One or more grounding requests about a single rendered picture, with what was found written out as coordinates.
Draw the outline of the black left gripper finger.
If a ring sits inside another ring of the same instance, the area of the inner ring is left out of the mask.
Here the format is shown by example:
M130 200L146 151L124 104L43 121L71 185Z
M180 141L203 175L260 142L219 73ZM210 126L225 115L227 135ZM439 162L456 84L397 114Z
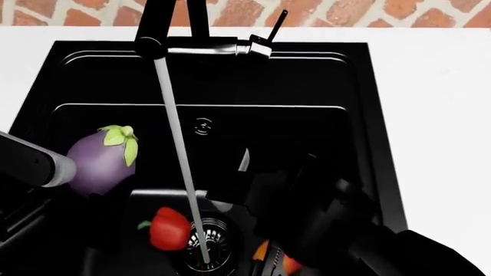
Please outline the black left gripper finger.
M151 221L163 207L178 211L190 222L193 220L186 190L135 189L128 199L128 221Z

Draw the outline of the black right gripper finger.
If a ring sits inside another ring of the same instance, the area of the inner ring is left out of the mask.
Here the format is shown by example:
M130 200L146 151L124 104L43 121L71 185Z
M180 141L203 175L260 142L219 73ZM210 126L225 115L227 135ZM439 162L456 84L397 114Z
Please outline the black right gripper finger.
M231 172L220 176L209 187L206 198L215 202L247 206L257 172Z
M249 164L250 164L250 152L249 152L249 149L246 148L237 171L238 172L247 172L247 170L249 168Z

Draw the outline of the red bell pepper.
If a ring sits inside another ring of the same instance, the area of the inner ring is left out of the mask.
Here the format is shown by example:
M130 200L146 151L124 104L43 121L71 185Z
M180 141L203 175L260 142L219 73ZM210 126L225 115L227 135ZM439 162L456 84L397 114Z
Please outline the red bell pepper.
M141 222L137 229L149 229L150 244L162 251L183 250L189 241L189 220L170 207L162 207L151 221Z

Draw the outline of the black kitchen sink basin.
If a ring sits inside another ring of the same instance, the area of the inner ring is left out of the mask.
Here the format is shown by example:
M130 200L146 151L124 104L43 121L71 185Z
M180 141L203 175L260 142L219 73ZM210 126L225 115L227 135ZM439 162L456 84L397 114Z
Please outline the black kitchen sink basin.
M213 151L294 150L336 153L356 165L379 208L374 218L407 229L381 103L365 43L275 43L269 59L246 54L169 54L170 80L202 218L227 224L232 255L214 273L196 273L182 252L150 245L140 222L128 222L123 248L162 252L177 276L247 276L264 238L245 206L206 198L206 158ZM156 69L122 41L58 41L46 57L10 134L68 153L75 142L111 124L131 126L143 167L143 145L172 140ZM185 190L178 179L135 189Z

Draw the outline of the black sink faucet spout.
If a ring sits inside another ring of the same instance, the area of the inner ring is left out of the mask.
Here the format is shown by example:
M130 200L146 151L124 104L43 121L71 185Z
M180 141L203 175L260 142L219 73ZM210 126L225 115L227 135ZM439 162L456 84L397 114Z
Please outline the black sink faucet spout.
M148 59L168 54L248 54L250 41L211 36L206 0L186 0L191 36L168 36L177 0L147 0L134 40L135 52Z

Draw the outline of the round metal drain strainer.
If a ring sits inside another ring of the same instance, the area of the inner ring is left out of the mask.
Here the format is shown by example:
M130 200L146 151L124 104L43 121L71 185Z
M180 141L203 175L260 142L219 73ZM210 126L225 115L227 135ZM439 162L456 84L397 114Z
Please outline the round metal drain strainer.
M184 264L196 273L214 273L224 268L232 255L227 224L216 218L203 218L203 231L209 254L209 263L205 263L201 253L199 235L195 223L191 223L191 232L183 253Z

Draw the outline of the purple eggplant with green stem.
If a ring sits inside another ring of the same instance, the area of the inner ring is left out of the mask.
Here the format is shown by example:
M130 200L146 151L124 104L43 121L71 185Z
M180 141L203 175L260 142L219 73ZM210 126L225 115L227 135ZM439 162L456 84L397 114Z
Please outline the purple eggplant with green stem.
M79 195L104 195L136 172L138 139L131 126L104 126L68 151L77 172L69 186Z

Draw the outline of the orange mango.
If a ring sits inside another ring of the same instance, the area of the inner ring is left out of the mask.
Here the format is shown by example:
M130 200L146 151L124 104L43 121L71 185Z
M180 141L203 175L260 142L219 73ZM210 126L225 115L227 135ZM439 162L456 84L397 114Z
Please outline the orange mango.
M264 261L265 259L265 253L267 250L267 247L269 245L269 241L265 240L255 251L255 254L253 255L252 259L253 260L258 260L258 261ZM282 266L285 270L285 273L287 276L292 276L295 273L297 273L301 268L302 265L299 264L295 259L290 258L289 256L285 255L283 257L283 262Z

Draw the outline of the white water stream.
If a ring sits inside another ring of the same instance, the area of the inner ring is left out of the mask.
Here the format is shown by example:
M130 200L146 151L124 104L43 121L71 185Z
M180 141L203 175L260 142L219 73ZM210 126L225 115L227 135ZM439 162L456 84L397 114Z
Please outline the white water stream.
M170 130L175 144L177 158L179 160L181 174L184 181L184 186L187 192L189 207L192 213L193 222L195 224L196 234L199 239L199 246L205 264L210 263L210 256L206 245L206 237L203 229L203 222L199 213L199 205L196 198L196 190L193 185L193 177L189 167L189 160L186 153L186 147L183 139L183 133L180 126L180 119L176 109L175 98L173 95L173 87L170 80L170 73L167 67L166 58L156 59L154 61L157 77L160 83L160 89L163 96L163 102L166 109L167 119L169 121Z

